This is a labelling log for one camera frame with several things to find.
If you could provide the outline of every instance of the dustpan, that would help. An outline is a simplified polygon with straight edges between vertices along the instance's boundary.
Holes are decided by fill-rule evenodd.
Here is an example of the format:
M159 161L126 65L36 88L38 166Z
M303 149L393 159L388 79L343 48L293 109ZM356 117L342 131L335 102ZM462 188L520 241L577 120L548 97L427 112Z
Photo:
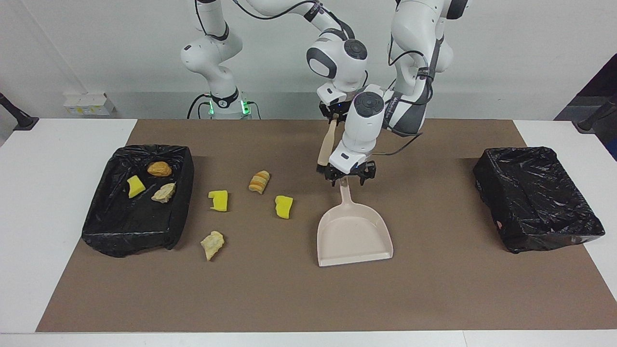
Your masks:
M340 179L342 203L323 215L317 228L319 266L389 259L394 254L386 223L374 209L351 200Z

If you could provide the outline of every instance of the brown table surface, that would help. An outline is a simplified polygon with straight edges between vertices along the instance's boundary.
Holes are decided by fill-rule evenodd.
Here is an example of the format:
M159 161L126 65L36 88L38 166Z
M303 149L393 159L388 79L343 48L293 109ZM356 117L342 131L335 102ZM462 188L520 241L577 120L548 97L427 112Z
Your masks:
M172 251L123 259L80 241L39 332L312 332L617 328L617 303L585 247L508 253L471 169L485 148L525 146L508 120L427 120L424 135L377 177L352 180L354 201L386 221L394 257L319 268L316 233L340 203L315 172L324 121L140 120L128 144L191 148L193 197ZM384 132L377 151L405 139ZM259 170L263 195L247 184ZM230 192L229 212L209 209ZM274 198L294 198L291 219ZM207 262L212 230L224 248Z

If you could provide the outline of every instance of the wooden handle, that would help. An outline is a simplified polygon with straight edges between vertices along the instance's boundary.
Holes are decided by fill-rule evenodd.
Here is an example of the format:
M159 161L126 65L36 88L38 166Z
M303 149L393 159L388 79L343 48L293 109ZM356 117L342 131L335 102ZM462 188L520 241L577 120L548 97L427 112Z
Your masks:
M328 165L328 159L330 159L330 154L332 154L332 148L334 147L335 131L336 119L333 119L332 122L330 122L330 127L328 128L326 136L323 137L323 142L321 143L321 150L319 151L319 157L317 158L317 165Z

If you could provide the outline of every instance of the black plastic bag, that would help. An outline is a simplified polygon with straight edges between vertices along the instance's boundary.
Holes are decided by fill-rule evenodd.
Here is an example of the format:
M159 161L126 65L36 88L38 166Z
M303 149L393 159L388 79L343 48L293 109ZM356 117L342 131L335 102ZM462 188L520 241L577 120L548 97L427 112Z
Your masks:
M605 233L550 148L487 149L473 173L510 252L549 251Z
M151 162L164 161L169 177L147 172ZM127 179L137 175L146 190L128 198ZM172 249L180 239L193 191L193 159L188 147L142 145L116 150L107 162L86 216L81 238L90 247L112 257L144 249ZM175 182L176 192L162 204L151 199L164 184Z

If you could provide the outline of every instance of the bin wrapped in black plastic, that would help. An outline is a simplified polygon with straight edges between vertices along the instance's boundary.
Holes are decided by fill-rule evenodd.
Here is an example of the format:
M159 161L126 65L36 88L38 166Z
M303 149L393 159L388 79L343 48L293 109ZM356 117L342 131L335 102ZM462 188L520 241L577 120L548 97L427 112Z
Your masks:
M164 161L169 177L147 172L151 162ZM128 180L137 175L146 190L128 198ZM193 192L193 159L188 147L133 145L116 150L109 159L86 216L81 238L90 247L112 257L125 257L144 249L172 249L180 239ZM175 182L168 203L151 199L164 184Z
M512 253L578 245L605 233L550 148L487 149L473 173Z

